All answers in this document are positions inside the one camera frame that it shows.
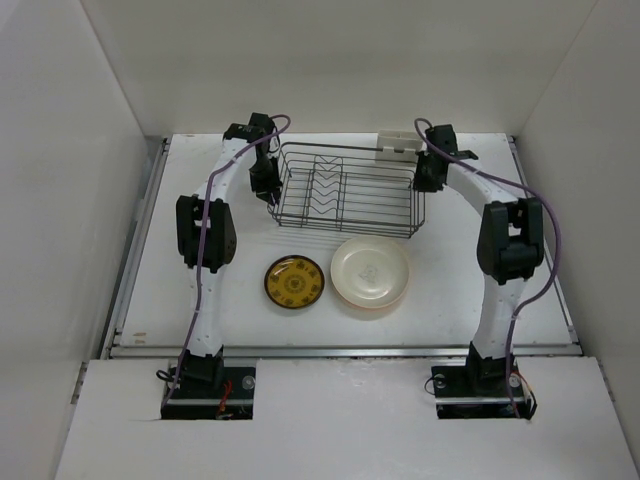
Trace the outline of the black wire dish rack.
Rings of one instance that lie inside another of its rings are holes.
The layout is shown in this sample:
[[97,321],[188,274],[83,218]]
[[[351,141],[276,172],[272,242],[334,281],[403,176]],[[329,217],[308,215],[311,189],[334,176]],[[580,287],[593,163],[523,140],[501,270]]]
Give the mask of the black wire dish rack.
[[410,238],[426,220],[416,167],[373,147],[286,142],[280,200],[267,211],[282,227]]

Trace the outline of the brown yellow patterned plate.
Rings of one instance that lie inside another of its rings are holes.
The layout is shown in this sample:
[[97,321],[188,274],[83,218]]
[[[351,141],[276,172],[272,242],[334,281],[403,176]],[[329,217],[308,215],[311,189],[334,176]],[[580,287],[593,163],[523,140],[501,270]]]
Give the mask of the brown yellow patterned plate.
[[303,255],[287,255],[267,269],[263,287],[277,306],[299,310],[315,304],[322,296],[326,279],[322,268]]

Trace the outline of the cream plate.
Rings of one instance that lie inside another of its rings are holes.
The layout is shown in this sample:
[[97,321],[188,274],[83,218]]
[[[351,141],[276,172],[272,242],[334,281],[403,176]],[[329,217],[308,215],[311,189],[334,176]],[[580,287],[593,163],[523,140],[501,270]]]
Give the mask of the cream plate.
[[409,255],[392,239],[357,236],[334,252],[330,277],[344,302],[363,310],[382,310],[399,302],[408,290]]

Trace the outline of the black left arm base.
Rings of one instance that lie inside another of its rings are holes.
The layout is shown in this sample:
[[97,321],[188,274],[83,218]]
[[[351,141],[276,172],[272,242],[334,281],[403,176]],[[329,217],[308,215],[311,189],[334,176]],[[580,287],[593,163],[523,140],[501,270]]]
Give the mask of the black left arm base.
[[189,378],[182,367],[171,397],[160,407],[162,420],[252,420],[256,364],[217,362],[212,381]]

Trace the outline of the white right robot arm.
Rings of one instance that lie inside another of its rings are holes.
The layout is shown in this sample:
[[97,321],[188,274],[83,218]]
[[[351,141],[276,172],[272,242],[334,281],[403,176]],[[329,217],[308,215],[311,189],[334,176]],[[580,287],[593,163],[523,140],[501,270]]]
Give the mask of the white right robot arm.
[[[414,125],[423,122],[418,118]],[[514,366],[516,310],[544,257],[542,204],[509,190],[521,189],[521,184],[484,172],[476,154],[458,147],[452,125],[426,125],[419,131],[426,149],[418,154],[414,188],[437,193],[448,187],[481,218],[476,259],[484,276],[484,294],[480,323],[463,369],[466,394],[506,396]]]

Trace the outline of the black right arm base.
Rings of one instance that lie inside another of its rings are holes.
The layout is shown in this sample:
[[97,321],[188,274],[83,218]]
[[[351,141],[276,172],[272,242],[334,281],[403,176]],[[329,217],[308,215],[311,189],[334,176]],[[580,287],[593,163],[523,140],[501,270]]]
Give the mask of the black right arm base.
[[516,366],[506,362],[436,364],[425,385],[431,383],[440,420],[531,420],[538,402]]

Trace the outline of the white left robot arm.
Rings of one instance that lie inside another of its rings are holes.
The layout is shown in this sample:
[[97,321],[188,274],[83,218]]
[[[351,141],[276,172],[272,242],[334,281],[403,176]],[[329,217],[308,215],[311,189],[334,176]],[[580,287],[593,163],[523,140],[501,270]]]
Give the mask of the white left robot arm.
[[231,263],[237,236],[228,200],[237,187],[238,172],[248,169],[255,196],[275,207],[282,182],[278,167],[279,135],[290,126],[285,114],[254,112],[247,124],[233,123],[224,132],[219,160],[196,193],[176,202],[178,251],[190,274],[193,316],[179,355],[172,386],[190,384],[201,396],[223,387],[223,334],[214,313],[215,288],[222,267]]

